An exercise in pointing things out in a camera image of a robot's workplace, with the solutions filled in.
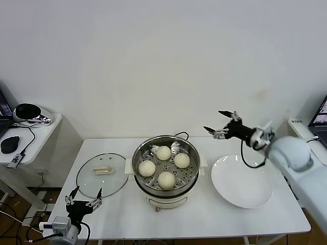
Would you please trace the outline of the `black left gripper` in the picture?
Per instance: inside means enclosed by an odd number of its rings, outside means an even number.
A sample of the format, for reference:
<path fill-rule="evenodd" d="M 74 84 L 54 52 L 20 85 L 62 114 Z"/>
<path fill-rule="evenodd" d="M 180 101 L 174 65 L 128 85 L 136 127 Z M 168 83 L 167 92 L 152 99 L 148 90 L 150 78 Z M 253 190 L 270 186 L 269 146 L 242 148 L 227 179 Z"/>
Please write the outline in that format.
<path fill-rule="evenodd" d="M 102 188 L 100 188 L 97 196 L 92 201 L 74 201 L 74 198 L 80 186 L 73 189 L 69 195 L 65 196 L 66 211 L 68 217 L 84 217 L 91 214 L 102 205 Z"/>

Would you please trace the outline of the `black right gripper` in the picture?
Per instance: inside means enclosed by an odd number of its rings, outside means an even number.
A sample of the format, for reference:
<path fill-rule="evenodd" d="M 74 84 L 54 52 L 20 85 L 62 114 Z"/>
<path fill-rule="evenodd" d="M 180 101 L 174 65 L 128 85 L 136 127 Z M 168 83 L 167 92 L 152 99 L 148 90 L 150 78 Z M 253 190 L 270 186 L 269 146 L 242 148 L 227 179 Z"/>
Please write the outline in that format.
<path fill-rule="evenodd" d="M 204 126 L 209 134 L 212 135 L 213 139 L 230 139 L 236 137 L 246 143 L 247 146 L 251 146 L 251 138 L 254 134 L 254 128 L 249 128 L 242 123 L 241 117 L 236 111 L 230 112 L 226 110 L 219 110 L 220 114 L 230 119 L 230 122 L 223 129 L 212 129 Z"/>

